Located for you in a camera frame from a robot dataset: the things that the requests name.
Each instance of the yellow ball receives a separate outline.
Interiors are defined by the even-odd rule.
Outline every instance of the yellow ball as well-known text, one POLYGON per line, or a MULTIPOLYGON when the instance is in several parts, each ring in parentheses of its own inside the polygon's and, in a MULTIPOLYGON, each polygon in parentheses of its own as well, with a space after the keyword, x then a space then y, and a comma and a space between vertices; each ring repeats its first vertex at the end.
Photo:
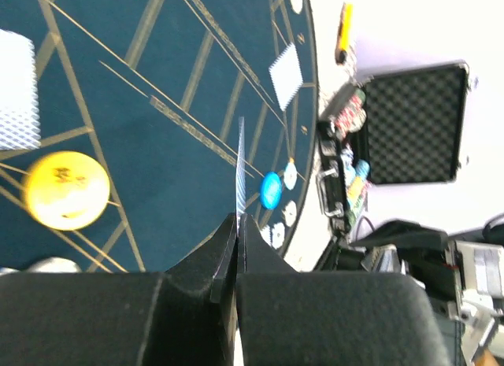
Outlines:
POLYGON ((24 181, 24 204, 41 224, 62 231, 93 223, 107 206, 110 181, 92 157, 74 151, 37 160, 24 181))

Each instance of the blue poker chip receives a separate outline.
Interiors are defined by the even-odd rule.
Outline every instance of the blue poker chip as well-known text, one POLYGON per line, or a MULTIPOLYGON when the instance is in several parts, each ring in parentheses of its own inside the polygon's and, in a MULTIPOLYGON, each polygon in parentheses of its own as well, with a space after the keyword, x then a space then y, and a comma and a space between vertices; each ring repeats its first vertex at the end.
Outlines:
POLYGON ((261 204, 267 210, 274 210, 282 196, 282 182, 275 172, 266 173, 261 184, 261 204))

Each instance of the yellow lighter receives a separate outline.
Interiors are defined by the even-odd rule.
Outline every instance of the yellow lighter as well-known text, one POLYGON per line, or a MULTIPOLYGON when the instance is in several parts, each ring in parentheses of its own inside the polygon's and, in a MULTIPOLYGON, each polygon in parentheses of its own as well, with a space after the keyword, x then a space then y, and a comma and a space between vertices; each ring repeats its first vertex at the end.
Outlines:
POLYGON ((336 64, 342 65, 347 59, 350 48, 350 29, 352 27, 352 13, 354 5, 344 3, 341 9, 341 18, 339 21, 338 38, 336 41, 335 59, 336 64))

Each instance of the yellow object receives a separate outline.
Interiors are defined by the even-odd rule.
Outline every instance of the yellow object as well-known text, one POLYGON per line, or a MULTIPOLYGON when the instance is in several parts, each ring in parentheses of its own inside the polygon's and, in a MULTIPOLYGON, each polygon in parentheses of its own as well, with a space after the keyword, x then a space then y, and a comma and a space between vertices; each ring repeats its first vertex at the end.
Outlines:
POLYGON ((365 185, 365 182, 366 180, 362 179, 360 176, 355 177, 352 184, 348 187, 346 198, 350 201, 357 201, 359 195, 361 195, 361 191, 365 185))
POLYGON ((93 223, 107 206, 110 181, 92 157, 74 151, 50 153, 24 178, 24 203, 41 224, 62 231, 93 223))
POLYGON ((343 23, 341 24, 341 35, 339 37, 338 49, 340 51, 348 51, 350 45, 350 29, 352 27, 352 13, 354 11, 353 4, 345 4, 343 23))

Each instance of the white card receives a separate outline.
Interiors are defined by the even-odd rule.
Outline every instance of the white card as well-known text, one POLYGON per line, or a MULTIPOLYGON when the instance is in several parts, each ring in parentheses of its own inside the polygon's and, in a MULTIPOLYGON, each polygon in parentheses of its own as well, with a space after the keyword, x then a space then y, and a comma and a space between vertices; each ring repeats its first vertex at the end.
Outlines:
POLYGON ((275 88, 276 99, 284 111, 301 87, 302 74, 296 46, 291 43, 269 66, 269 75, 275 88))

